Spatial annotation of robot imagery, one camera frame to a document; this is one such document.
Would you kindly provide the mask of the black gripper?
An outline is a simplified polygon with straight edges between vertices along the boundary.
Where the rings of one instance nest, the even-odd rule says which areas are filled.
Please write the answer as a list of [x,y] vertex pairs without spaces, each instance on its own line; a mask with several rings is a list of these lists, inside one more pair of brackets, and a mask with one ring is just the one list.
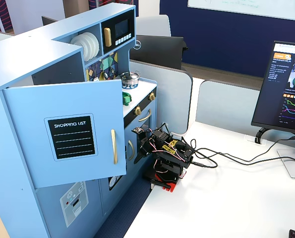
[[142,158],[149,156],[153,151],[164,151],[168,141],[168,134],[161,129],[138,128],[139,151],[134,160],[137,164]]

